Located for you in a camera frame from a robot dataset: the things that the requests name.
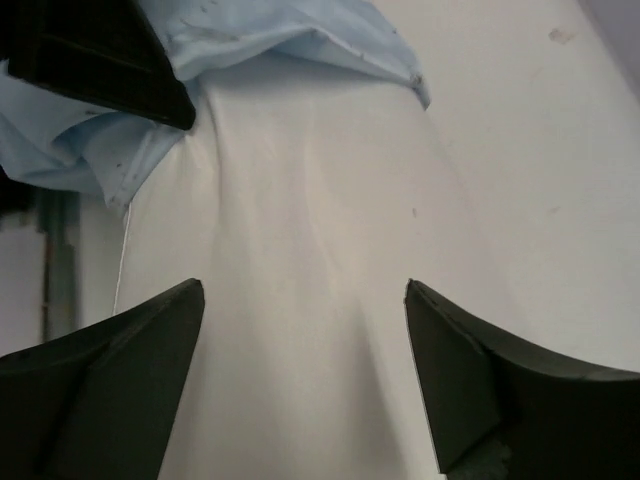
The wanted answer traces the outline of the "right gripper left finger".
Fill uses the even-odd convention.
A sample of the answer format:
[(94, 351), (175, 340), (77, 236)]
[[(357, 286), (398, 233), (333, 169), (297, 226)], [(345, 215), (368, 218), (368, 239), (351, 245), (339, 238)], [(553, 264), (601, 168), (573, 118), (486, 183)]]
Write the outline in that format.
[(2, 357), (2, 478), (157, 478), (203, 313), (203, 286), (188, 279)]

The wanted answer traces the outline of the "aluminium front rail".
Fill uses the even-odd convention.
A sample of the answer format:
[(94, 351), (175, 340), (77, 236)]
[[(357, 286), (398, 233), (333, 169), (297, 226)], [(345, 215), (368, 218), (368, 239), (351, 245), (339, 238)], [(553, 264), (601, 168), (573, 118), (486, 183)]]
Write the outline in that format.
[(38, 192), (37, 227), (44, 235), (42, 341), (73, 332), (77, 321), (77, 275), (74, 241), (78, 227), (78, 195), (45, 190)]

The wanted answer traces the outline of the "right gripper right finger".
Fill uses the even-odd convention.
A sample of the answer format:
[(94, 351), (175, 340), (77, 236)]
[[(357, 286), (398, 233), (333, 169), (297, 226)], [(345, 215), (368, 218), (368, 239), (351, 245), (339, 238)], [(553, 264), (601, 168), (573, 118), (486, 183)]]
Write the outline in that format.
[(407, 327), (448, 479), (635, 479), (639, 376), (524, 340), (410, 280)]

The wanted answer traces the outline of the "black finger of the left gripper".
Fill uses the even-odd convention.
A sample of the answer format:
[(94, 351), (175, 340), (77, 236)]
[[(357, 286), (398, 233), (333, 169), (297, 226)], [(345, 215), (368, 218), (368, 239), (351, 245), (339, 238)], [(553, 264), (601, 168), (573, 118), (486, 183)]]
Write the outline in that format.
[(4, 1), (1, 60), (39, 88), (183, 131), (186, 87), (136, 1)]

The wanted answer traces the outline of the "white pillow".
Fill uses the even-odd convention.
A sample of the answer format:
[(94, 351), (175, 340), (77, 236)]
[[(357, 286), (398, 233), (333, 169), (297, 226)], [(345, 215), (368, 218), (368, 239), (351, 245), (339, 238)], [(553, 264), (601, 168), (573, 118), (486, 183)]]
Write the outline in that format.
[(114, 302), (204, 286), (161, 477), (437, 478), (406, 285), (487, 314), (508, 298), (427, 114), (281, 56), (199, 86), (128, 207)]

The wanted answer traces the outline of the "light blue pillowcase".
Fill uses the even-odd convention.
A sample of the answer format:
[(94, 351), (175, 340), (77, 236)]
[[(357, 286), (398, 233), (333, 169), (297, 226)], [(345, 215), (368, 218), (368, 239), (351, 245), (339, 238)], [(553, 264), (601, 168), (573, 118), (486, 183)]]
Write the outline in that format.
[[(429, 103), (414, 52), (367, 1), (146, 1), (143, 10), (183, 81), (275, 51), (409, 87)], [(123, 208), (180, 138), (1, 77), (1, 165), (15, 181)]]

